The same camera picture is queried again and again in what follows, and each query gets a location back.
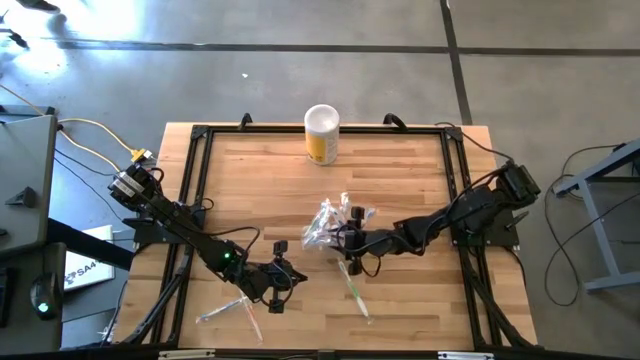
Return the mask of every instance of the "cable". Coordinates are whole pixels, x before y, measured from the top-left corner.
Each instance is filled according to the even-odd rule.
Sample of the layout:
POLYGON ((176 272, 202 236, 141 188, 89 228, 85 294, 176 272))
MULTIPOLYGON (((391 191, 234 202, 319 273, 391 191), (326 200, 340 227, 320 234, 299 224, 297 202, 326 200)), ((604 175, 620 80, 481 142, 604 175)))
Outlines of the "cable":
MULTIPOLYGON (((442 125, 442 124, 449 125, 449 126, 451 126, 451 127, 457 127, 457 126, 455 126, 455 125, 453 125, 452 123, 447 122, 447 121, 441 121, 441 122, 439 122, 439 123, 435 123, 434 125, 436 125, 436 126, 437 126, 437 125, 442 125)), ((510 160, 511 162, 515 162, 511 156, 509 156, 509 155, 507 155, 507 154, 505 154, 505 153, 503 153, 503 152, 500 152, 500 151, 498 151, 498 150, 489 149, 489 148, 487 148, 487 147, 484 147, 484 146, 480 145, 480 143, 479 143, 479 142, 477 142, 476 140, 474 140, 471 136, 469 136, 469 135, 465 134, 465 132, 464 132, 464 131, 462 131, 462 136, 466 137, 469 141, 471 141, 472 143, 476 144, 476 146, 477 146, 477 147, 479 147, 480 149, 482 149, 482 150, 484 150, 484 151, 487 151, 487 152, 490 152, 490 153, 493 153, 493 154, 496 154, 496 155, 502 156, 503 158, 505 158, 505 159, 507 159, 507 160, 510 160)))
POLYGON ((527 287, 527 274, 524 272, 524 265, 522 265, 522 260, 520 260, 520 257, 518 256, 518 254, 516 254, 516 252, 513 251, 513 249, 510 248, 509 246, 503 246, 503 248, 507 250, 507 252, 511 254, 511 256, 513 256, 514 259, 516 259, 516 261, 518 262, 518 265, 520 265, 520 271, 522 272, 522 280, 524 281, 524 287, 527 287))
POLYGON ((209 199, 209 198, 204 198, 204 199, 202 199, 202 201, 204 201, 204 200, 207 200, 207 201, 211 202, 211 206, 209 206, 209 207, 204 207, 204 206, 203 206, 203 207, 202 207, 202 209, 198 209, 198 210, 194 211, 194 212, 193 212, 193 215, 195 215, 195 214, 197 214, 197 213, 199 213, 199 212, 205 212, 205 213, 206 213, 207 211, 209 211, 209 210, 213 209, 213 206, 215 205, 215 203, 213 202, 213 200, 211 200, 211 199, 209 199))
MULTIPOLYGON (((289 293, 282 300, 282 304, 280 304, 280 306, 284 306, 287 303, 287 301, 289 301, 289 299, 291 299, 291 295, 293 295, 293 279, 291 278, 291 275, 289 275, 286 271, 284 271, 284 269, 282 269, 280 266, 278 266, 278 264, 276 264, 275 262, 272 262, 271 264, 273 264, 273 266, 275 266, 278 270, 280 270, 283 274, 285 274, 285 276, 289 280, 289 293)), ((268 308, 272 308, 272 305, 269 305, 269 303, 264 299, 264 294, 262 296, 260 296, 260 302, 262 304, 266 305, 268 308)))
POLYGON ((129 151, 131 153, 131 155, 134 155, 135 152, 136 152, 134 149, 132 149, 129 146, 127 146, 127 144, 125 144, 124 141, 122 141, 122 139, 120 139, 118 137, 118 135, 114 134, 113 131, 109 130, 109 128, 104 126, 102 123, 99 123, 99 122, 93 121, 93 120, 82 119, 82 118, 62 119, 62 120, 58 120, 58 123, 64 123, 64 122, 69 122, 69 121, 80 121, 80 122, 84 122, 84 123, 87 123, 87 124, 92 124, 92 125, 95 125, 95 126, 99 126, 104 131, 106 131, 109 135, 111 135, 114 139, 116 139, 116 141, 118 143, 120 143, 120 145, 122 145, 123 148, 125 148, 127 151, 129 151))
POLYGON ((84 151, 86 151, 86 152, 88 152, 88 153, 90 153, 90 154, 93 154, 93 155, 95 155, 95 156, 99 157, 100 159, 102 159, 102 160, 106 161, 106 162, 107 162, 109 165, 111 165, 114 169, 116 169, 116 172, 120 172, 120 168, 118 168, 118 167, 116 166, 116 164, 114 164, 114 163, 113 163, 113 161, 111 161, 111 160, 107 159, 104 155, 100 154, 100 153, 99 153, 99 152, 97 152, 97 151, 91 150, 91 149, 89 149, 89 148, 88 148, 88 147, 86 147, 86 146, 82 146, 82 145, 78 144, 77 142, 73 141, 73 139, 72 139, 69 135, 67 135, 67 133, 66 133, 66 132, 64 132, 64 130, 60 130, 60 133, 62 134, 62 136, 64 136, 65 138, 67 138, 67 140, 69 140, 69 142, 71 143, 71 145, 73 145, 73 146, 75 146, 75 147, 77 147, 77 148, 79 148, 79 149, 82 149, 82 150, 84 150, 84 151))
POLYGON ((85 169, 87 169, 87 170, 91 171, 91 172, 92 172, 92 173, 94 173, 94 174, 98 174, 98 175, 102 175, 102 176, 109 176, 109 177, 111 177, 111 176, 115 175, 115 174, 106 174, 106 173, 103 173, 103 172, 100 172, 100 171, 94 170, 94 169, 92 169, 92 168, 88 167, 87 165, 85 165, 85 164, 81 163, 80 161, 78 161, 78 160, 76 160, 76 159, 72 158, 71 156, 69 156, 69 155, 67 155, 67 154, 63 153, 62 151, 60 151, 60 150, 58 150, 58 149, 55 149, 55 151, 56 151, 58 154, 60 154, 61 156, 63 156, 63 157, 65 157, 65 158, 67 158, 67 160, 71 160, 71 161, 73 161, 74 163, 76 163, 76 164, 78 164, 78 165, 82 166, 83 168, 85 168, 85 169))
MULTIPOLYGON (((18 99, 22 100, 25 104, 29 105, 29 106, 30 106, 33 110, 35 110, 38 114, 40 114, 40 115, 42 115, 42 116, 44 116, 44 115, 45 115, 45 113, 44 113, 42 110, 38 109, 35 105, 33 105, 31 102, 29 102, 29 100, 27 100, 27 99, 23 98, 22 96, 20 96, 20 95, 16 94, 13 90, 9 89, 8 87, 6 87, 6 86, 4 86, 4 85, 2 85, 2 84, 0 84, 0 87, 2 87, 3 89, 5 89, 5 90, 6 90, 6 91, 8 91, 9 93, 11 93, 13 96, 17 97, 18 99)), ((111 132, 111 130, 109 130, 106 126, 104 126, 104 125, 102 125, 102 124, 100 124, 100 123, 98 123, 98 122, 95 122, 95 121, 92 121, 92 120, 87 120, 87 119, 76 119, 76 118, 73 118, 73 119, 64 119, 64 120, 59 120, 59 121, 58 121, 58 123, 62 123, 62 122, 65 122, 65 121, 84 121, 84 122, 88 122, 88 123, 92 123, 92 124, 94 124, 94 125, 100 126, 100 127, 102 127, 103 129, 105 129, 109 134, 111 134, 111 136, 113 136, 116 140, 118 140, 118 142, 119 142, 122 146, 124 146, 125 148, 127 148, 127 150, 129 150, 132 154, 134 153, 134 151, 133 151, 131 148, 129 148, 128 146, 126 146, 126 145, 122 142, 122 140, 120 140, 120 138, 118 138, 118 137, 117 137, 113 132, 111 132)), ((113 168, 114 168, 114 169, 116 169, 116 171, 117 171, 117 172, 120 172, 120 169, 119 169, 119 168, 118 168, 118 167, 117 167, 117 166, 116 166, 116 165, 115 165, 111 160, 107 159, 107 158, 106 158, 106 157, 104 157, 102 154, 98 153, 97 151, 93 151, 93 150, 89 149, 88 147, 85 147, 85 146, 79 145, 78 143, 76 143, 75 141, 73 141, 73 139, 71 139, 71 137, 70 137, 69 135, 67 135, 67 133, 65 133, 65 132, 64 132, 64 130, 60 130, 60 132, 62 133, 62 135, 63 135, 64 137, 66 137, 66 138, 67 138, 67 140, 69 140, 69 142, 70 142, 71 144, 73 144, 74 146, 76 146, 76 147, 78 147, 78 148, 80 148, 80 149, 82 149, 82 150, 84 150, 84 151, 87 151, 87 152, 89 152, 89 153, 91 153, 91 154, 93 154, 93 155, 95 155, 95 156, 97 156, 97 157, 101 158, 102 160, 104 160, 104 161, 108 162, 108 163, 109 163, 109 165, 113 166, 113 168)))
POLYGON ((162 170, 160 168, 153 167, 153 168, 149 169, 149 171, 157 171, 157 172, 160 173, 160 179, 156 180, 158 182, 158 184, 160 184, 162 182, 162 180, 164 180, 164 170, 162 170))
POLYGON ((362 260, 358 259, 358 261, 360 261, 360 267, 362 267, 362 271, 368 276, 368 277, 376 277, 378 276, 378 274, 380 273, 380 268, 382 267, 382 257, 380 256, 376 256, 378 258, 378 266, 376 267, 376 271, 373 273, 373 275, 369 274, 369 272, 367 271, 367 269, 364 267, 364 265, 362 264, 362 260))
POLYGON ((303 359, 303 358, 315 359, 316 357, 317 356, 315 354, 298 354, 298 355, 286 356, 286 357, 280 358, 279 360, 303 359))
POLYGON ((38 114, 40 114, 41 116, 45 116, 44 111, 38 109, 37 106, 33 105, 32 103, 29 102, 29 100, 23 98, 22 96, 16 94, 13 90, 9 89, 8 87, 0 84, 0 87, 2 87, 3 89, 7 90, 9 93, 11 93, 11 95, 17 97, 18 99, 22 100, 25 104, 29 105, 33 110, 35 110, 35 112, 37 112, 38 114))
POLYGON ((547 263, 547 267, 546 267, 546 269, 544 271, 544 289, 545 289, 545 292, 547 294, 547 297, 549 298, 549 300, 551 300, 551 302, 553 302, 554 304, 556 304, 558 306, 563 306, 563 307, 571 306, 576 302, 576 300, 578 299, 578 294, 579 294, 579 289, 580 289, 580 278, 578 276, 578 272, 577 272, 575 266, 573 265, 573 261, 571 260, 571 258, 567 254, 566 250, 564 249, 564 246, 567 245, 578 234, 580 234, 582 231, 584 231, 585 229, 590 227, 596 221, 599 221, 600 219, 604 218, 607 214, 609 214, 613 210, 617 209, 618 207, 622 206, 623 204, 627 203, 628 201, 640 196, 640 192, 638 192, 638 193, 636 193, 636 194, 634 194, 632 196, 629 196, 628 198, 620 201, 619 203, 613 205, 611 208, 609 208, 607 211, 602 213, 600 216, 598 216, 597 218, 591 220, 589 223, 587 223, 586 225, 584 225, 583 227, 578 229, 578 231, 574 232, 564 242, 560 243, 560 241, 558 240, 558 237, 556 236, 555 231, 553 230, 553 227, 551 225, 551 221, 549 220, 548 207, 547 207, 547 198, 548 198, 548 194, 551 192, 551 188, 553 187, 553 185, 555 183, 557 183, 559 180, 561 180, 562 178, 566 177, 566 176, 570 176, 570 175, 569 174, 565 174, 565 175, 561 175, 560 177, 558 177, 558 179, 556 179, 556 181, 554 181, 551 184, 551 186, 549 186, 549 189, 547 189, 547 192, 545 193, 545 198, 544 198, 544 200, 545 200, 544 201, 544 203, 545 203, 545 206, 544 206, 545 219, 547 220, 547 225, 549 225, 549 230, 551 230, 551 234, 553 235, 553 239, 558 244, 558 249, 556 249, 556 251, 553 253, 553 255, 551 255, 551 258, 549 259, 549 262, 547 263), (573 295, 571 300, 569 302, 564 302, 564 303, 561 303, 561 302, 555 300, 553 298, 553 296, 551 296, 551 293, 549 291, 549 286, 548 286, 549 285, 548 284, 549 283, 549 269, 551 268, 551 264, 553 263, 553 260, 556 258, 556 256, 558 255, 558 253, 560 251, 562 251, 564 256, 567 258, 567 261, 569 262, 569 265, 571 266, 571 269, 573 271, 574 277, 576 279, 576 285, 577 285, 575 294, 573 295))
MULTIPOLYGON (((580 153, 583 153, 585 151, 588 151, 588 150, 610 149, 610 148, 615 148, 615 147, 618 147, 618 146, 620 146, 620 145, 598 145, 598 146, 590 146, 590 147, 586 147, 586 148, 580 149, 580 150, 574 152, 573 154, 569 155, 567 160, 565 160, 564 164, 562 165, 562 171, 560 172, 560 175, 565 175, 566 174, 565 171, 567 170, 567 167, 569 166, 569 162, 571 161, 571 159, 574 156, 576 156, 576 155, 578 155, 580 153)), ((574 200, 582 201, 582 197, 581 196, 575 195, 572 192, 569 192, 567 195, 570 198, 574 199, 574 200)))
POLYGON ((102 339, 102 342, 100 343, 100 347, 103 347, 106 343, 107 340, 109 340, 109 335, 111 334, 111 331, 113 330, 113 326, 115 325, 116 321, 118 320, 118 313, 120 312, 120 308, 122 307, 122 295, 124 295, 124 289, 127 286, 127 283, 129 282, 129 280, 125 280, 124 283, 122 284, 122 289, 120 289, 120 295, 118 295, 118 304, 116 306, 116 311, 113 312, 113 317, 111 318, 111 321, 109 322, 109 328, 107 328, 107 332, 104 334, 104 339, 102 339))
MULTIPOLYGON (((490 183, 493 180, 493 177, 499 172, 501 171, 501 168, 495 169, 487 174, 482 175, 479 179, 477 179, 476 181, 474 181, 473 183, 471 183, 471 185, 467 186, 466 188, 462 189, 462 191, 449 203, 449 205, 447 205, 447 210, 445 211, 445 213, 442 216, 439 216, 438 218, 436 218, 434 221, 432 221, 429 226, 427 226, 427 230, 425 231, 425 235, 429 235, 429 230, 431 230, 431 227, 433 226, 433 224, 438 223, 439 221, 442 221, 443 219, 446 219, 449 216, 449 213, 451 212, 451 209, 453 209, 453 205, 455 205, 455 203, 462 197, 462 195, 464 195, 464 193, 466 193, 467 191, 473 189, 474 186, 476 186, 478 183, 480 183, 480 181, 489 178, 489 180, 487 180, 487 184, 490 183)), ((451 225, 453 225, 454 223, 463 220, 466 216, 463 216, 459 219, 456 219, 455 221, 451 222, 451 225)), ((427 238, 425 236, 425 238, 422 240, 422 248, 420 249, 420 251, 418 252, 419 255, 424 254, 424 252, 427 249, 427 238)))
POLYGON ((80 177, 80 175, 76 174, 75 172, 73 172, 73 170, 71 170, 67 165, 63 164, 60 160, 58 160, 57 158, 53 158, 53 160, 55 160, 58 164, 60 164, 62 167, 64 167, 65 169, 69 170, 69 172, 71 174, 73 174, 73 176, 77 177, 80 181, 82 181, 82 183, 84 183, 85 185, 87 185, 87 187, 89 189, 91 189, 91 191, 93 191, 94 194, 96 194, 100 199, 102 199, 102 201, 104 201, 105 204, 107 204, 107 206, 109 207, 109 210, 111 210, 111 212, 113 213, 113 215, 115 215, 120 221, 122 221, 122 218, 120 216, 118 216, 118 214, 115 212, 115 210, 113 210, 113 208, 111 207, 111 205, 109 204, 109 202, 107 202, 107 200, 102 197, 102 195, 100 195, 96 189, 94 189, 91 185, 89 185, 86 181, 84 181, 84 179, 82 177, 80 177))
POLYGON ((256 240, 258 240, 258 237, 260 237, 260 229, 258 229, 255 226, 242 226, 242 227, 231 229, 231 230, 225 230, 217 233, 205 233, 205 234, 209 236, 220 236, 220 235, 227 235, 227 234, 231 234, 231 233, 242 231, 242 230, 255 230, 256 232, 256 235, 253 237, 253 239, 251 239, 251 242, 249 243, 249 245, 247 245, 247 248, 245 249, 246 251, 249 251, 251 246, 253 246, 253 243, 255 243, 256 240))

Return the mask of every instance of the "wooden table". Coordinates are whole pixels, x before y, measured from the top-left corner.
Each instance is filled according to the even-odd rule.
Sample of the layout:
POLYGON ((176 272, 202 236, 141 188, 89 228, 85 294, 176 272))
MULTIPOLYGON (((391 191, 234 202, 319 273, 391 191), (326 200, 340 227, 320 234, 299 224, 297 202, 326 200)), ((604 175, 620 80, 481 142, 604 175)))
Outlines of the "wooden table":
MULTIPOLYGON (((177 199, 189 144, 190 123, 168 123, 158 166, 166 176, 165 195, 177 199)), ((491 147, 483 126, 464 131, 491 147)), ((494 169, 494 157, 465 141, 472 178, 494 169)), ((251 250, 251 261, 272 259, 276 240, 289 240, 286 258, 309 281, 294 290, 284 314, 269 314, 254 305, 264 334, 259 345, 241 307, 196 324, 196 316, 238 298, 238 289, 223 283, 196 257, 191 272, 180 347, 296 348, 365 350, 469 350, 471 332, 459 258, 449 232, 433 241, 422 257, 385 256, 375 278, 354 281, 375 318, 367 325, 333 256, 303 251, 301 228, 308 225, 320 202, 338 202, 348 191, 353 204, 375 206, 368 229, 391 228, 394 221, 429 214, 449 202, 441 145, 425 135, 341 135, 336 162, 327 167, 310 163, 304 136, 216 135, 205 196, 215 202, 205 229, 218 231, 253 225, 262 235, 251 250)), ((196 176, 192 179, 193 199, 196 176)), ((228 238, 246 246, 249 231, 228 238)), ((116 340, 130 334, 156 301, 166 245, 152 245, 136 256, 116 328, 116 340)), ((525 338, 536 342, 520 268, 504 249, 487 249, 497 303, 525 338)), ((373 268, 375 259, 365 266, 373 268)), ((169 304, 164 335, 170 327, 175 297, 169 304)), ((479 306, 483 334, 486 312, 479 306)))

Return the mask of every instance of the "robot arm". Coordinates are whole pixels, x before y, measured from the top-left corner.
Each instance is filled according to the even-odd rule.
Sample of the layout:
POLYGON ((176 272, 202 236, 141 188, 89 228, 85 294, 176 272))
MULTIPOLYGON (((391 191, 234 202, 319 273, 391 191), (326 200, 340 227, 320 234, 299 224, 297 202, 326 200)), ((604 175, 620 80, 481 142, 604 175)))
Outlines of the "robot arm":
POLYGON ((467 234, 481 234, 492 226, 501 212, 531 205, 540 193, 527 169, 511 161, 483 176, 473 185, 463 190, 444 208, 427 216, 398 221, 393 224, 393 230, 362 230, 358 220, 362 211, 354 207, 352 217, 356 220, 351 220, 343 229, 344 245, 334 249, 342 252, 347 260, 353 260, 350 272, 357 275, 362 270, 359 265, 360 257, 366 253, 376 257, 405 252, 423 255, 426 246, 438 237, 440 231, 457 224, 467 234), (496 186, 492 190, 489 183, 493 179, 496 179, 496 186))
POLYGON ((251 301, 261 300, 270 312, 284 311, 286 300, 278 298, 278 291, 291 292, 299 282, 307 280, 284 259, 286 241, 274 245, 275 258, 271 263, 261 264, 247 261, 253 244, 244 249, 233 241, 202 232, 196 225, 194 209, 167 199, 158 181, 138 163, 117 174, 109 189, 121 205, 145 214, 191 245, 216 276, 238 286, 251 301), (267 303, 263 296, 269 287, 273 287, 274 295, 267 303))

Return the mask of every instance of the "concrete floor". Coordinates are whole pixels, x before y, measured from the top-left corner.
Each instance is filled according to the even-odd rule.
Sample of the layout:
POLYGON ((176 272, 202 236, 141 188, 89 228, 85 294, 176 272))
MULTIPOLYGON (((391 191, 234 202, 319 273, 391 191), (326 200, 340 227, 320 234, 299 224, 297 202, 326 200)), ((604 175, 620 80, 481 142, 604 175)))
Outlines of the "concrete floor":
MULTIPOLYGON (((640 46, 640 4, 634 0, 449 4, 459 46, 640 46)), ((239 121, 250 112, 258 122, 299 122, 309 106, 321 102, 334 105, 344 122, 379 123, 394 112, 407 123, 461 123, 447 54, 62 50, 54 42, 38 41, 446 46, 437 0, 60 1, 65 17, 8 5, 7 23, 29 37, 32 49, 23 52, 5 44, 2 83, 37 104, 58 107, 61 117, 103 121, 137 147, 157 151, 168 121, 239 121)), ((638 57, 464 55, 460 61, 473 123, 490 126, 494 147, 526 164, 541 188, 559 175, 573 151, 638 137, 638 57)), ((5 93, 0 101, 17 103, 5 93)), ((128 153, 98 129, 74 125, 70 133, 127 164, 128 153)), ((58 147, 94 168, 110 170, 62 138, 58 147)), ((579 171, 605 155, 586 153, 571 169, 579 171)), ((90 190, 65 169, 55 170, 52 217, 80 229, 103 224, 124 229, 90 190)), ((77 171, 107 195, 107 179, 77 171)), ((561 239, 586 223, 581 204, 551 202, 561 239)), ((120 216, 127 215, 113 206, 120 216)), ((543 275, 556 245, 544 223, 542 201, 530 210, 519 233, 540 344, 640 357, 640 286, 597 295, 581 290, 572 307, 553 305, 544 293, 543 275)), ((568 251, 583 279, 605 274, 591 230, 568 251)), ((624 252, 640 255, 640 247, 628 246, 624 252)), ((557 259, 551 271, 553 293, 569 297, 575 287, 566 261, 557 259)), ((115 304, 119 286, 104 286, 110 286, 105 301, 115 304)), ((109 316, 67 323, 64 345, 96 341, 99 335, 87 329, 101 329, 109 316)))

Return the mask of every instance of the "plastic bag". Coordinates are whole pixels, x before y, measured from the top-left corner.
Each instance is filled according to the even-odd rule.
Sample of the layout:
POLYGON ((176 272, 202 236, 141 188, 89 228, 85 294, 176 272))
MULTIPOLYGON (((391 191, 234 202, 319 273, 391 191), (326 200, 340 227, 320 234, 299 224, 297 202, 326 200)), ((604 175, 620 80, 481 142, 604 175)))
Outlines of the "plastic bag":
MULTIPOLYGON (((362 227, 375 215, 375 208, 366 208, 362 220, 362 227)), ((351 219, 351 200, 349 193, 340 194, 340 206, 334 207, 331 201, 326 199, 320 204, 320 210, 311 220, 311 225, 302 229, 302 248, 322 249, 329 246, 338 246, 340 240, 336 235, 338 229, 351 219)))

